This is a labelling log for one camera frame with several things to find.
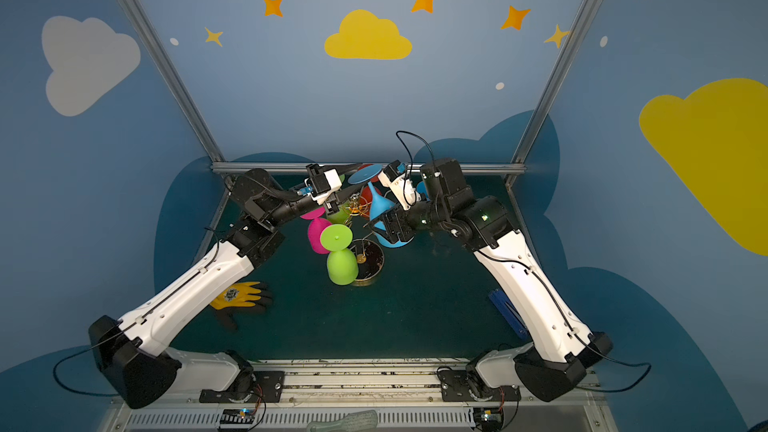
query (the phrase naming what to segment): green mat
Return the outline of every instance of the green mat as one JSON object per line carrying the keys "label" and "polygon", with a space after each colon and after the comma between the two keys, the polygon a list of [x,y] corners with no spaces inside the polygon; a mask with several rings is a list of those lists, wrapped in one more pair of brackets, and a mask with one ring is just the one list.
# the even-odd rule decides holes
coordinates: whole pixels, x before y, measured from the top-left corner
{"label": "green mat", "polygon": [[[279,180],[293,185],[296,178]],[[493,195],[512,207],[500,177],[469,177],[475,196]],[[235,223],[230,203],[218,229]],[[355,238],[366,233],[356,218]],[[328,279],[326,256],[312,251],[297,219],[283,227],[283,245],[245,281],[268,282],[274,305],[264,315],[236,314],[226,331],[206,308],[172,347],[199,352],[233,349],[249,360],[310,358],[474,358],[500,344],[522,344],[488,299],[498,288],[491,273],[444,232],[418,234],[385,249],[379,279],[367,287]]]}

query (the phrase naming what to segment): work glove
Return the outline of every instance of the work glove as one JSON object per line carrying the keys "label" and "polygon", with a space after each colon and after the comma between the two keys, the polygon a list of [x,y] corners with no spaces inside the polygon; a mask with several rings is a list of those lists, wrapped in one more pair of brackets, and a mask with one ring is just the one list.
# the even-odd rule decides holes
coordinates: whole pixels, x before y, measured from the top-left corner
{"label": "work glove", "polygon": [[237,313],[263,314],[272,305],[272,293],[264,282],[232,284],[210,303],[216,319],[229,331],[237,330],[233,315]]}

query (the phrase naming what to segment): white cloud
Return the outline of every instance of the white cloud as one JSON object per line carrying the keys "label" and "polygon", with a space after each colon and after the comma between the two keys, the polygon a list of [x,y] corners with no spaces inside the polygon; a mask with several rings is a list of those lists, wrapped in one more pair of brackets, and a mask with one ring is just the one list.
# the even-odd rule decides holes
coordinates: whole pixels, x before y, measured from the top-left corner
{"label": "white cloud", "polygon": [[48,101],[63,116],[85,112],[139,65],[136,41],[91,17],[51,17],[43,26],[43,53],[53,73]]}

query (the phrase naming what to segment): yellow cloud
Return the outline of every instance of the yellow cloud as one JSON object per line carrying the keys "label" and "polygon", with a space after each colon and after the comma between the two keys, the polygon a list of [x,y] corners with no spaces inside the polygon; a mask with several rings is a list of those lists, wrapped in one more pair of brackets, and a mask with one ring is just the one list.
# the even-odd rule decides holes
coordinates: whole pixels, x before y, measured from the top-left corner
{"label": "yellow cloud", "polygon": [[326,39],[326,53],[337,59],[402,59],[412,48],[394,22],[368,10],[350,12],[341,21],[339,33]]}
{"label": "yellow cloud", "polygon": [[733,240],[768,255],[768,87],[724,79],[685,100],[658,96],[640,128]]}

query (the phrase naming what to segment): yellow star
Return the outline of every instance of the yellow star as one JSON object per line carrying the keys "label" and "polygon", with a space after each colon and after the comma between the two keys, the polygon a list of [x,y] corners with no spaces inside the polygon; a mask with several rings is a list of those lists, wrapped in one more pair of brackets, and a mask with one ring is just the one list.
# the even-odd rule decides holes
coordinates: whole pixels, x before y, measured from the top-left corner
{"label": "yellow star", "polygon": [[560,43],[562,42],[563,37],[565,37],[566,35],[568,35],[570,33],[571,33],[570,30],[566,30],[565,32],[561,31],[560,30],[560,24],[557,24],[557,25],[554,26],[554,35],[552,35],[552,37],[546,39],[544,41],[544,43],[554,42],[554,43],[557,44],[558,48],[560,48]]}
{"label": "yellow star", "polygon": [[507,21],[502,25],[502,29],[514,27],[515,29],[520,30],[520,27],[523,26],[523,19],[530,11],[531,9],[517,10],[513,6],[509,6],[509,17],[507,17]]}
{"label": "yellow star", "polygon": [[416,0],[416,3],[413,5],[413,9],[411,10],[411,12],[416,12],[417,10],[426,10],[431,14],[432,1],[433,0]]}
{"label": "yellow star", "polygon": [[280,2],[283,2],[283,0],[264,0],[264,4],[266,4],[264,16],[277,15],[282,17],[283,13],[280,12]]}
{"label": "yellow star", "polygon": [[223,34],[224,32],[219,32],[218,34],[214,34],[214,33],[213,33],[213,32],[211,32],[210,30],[208,30],[208,27],[206,27],[206,28],[205,28],[205,31],[208,33],[208,38],[205,40],[206,42],[215,42],[215,43],[219,44],[219,47],[221,47],[221,46],[222,46],[222,45],[221,45],[221,42],[219,42],[219,37],[220,37],[220,36],[221,36],[221,34]]}

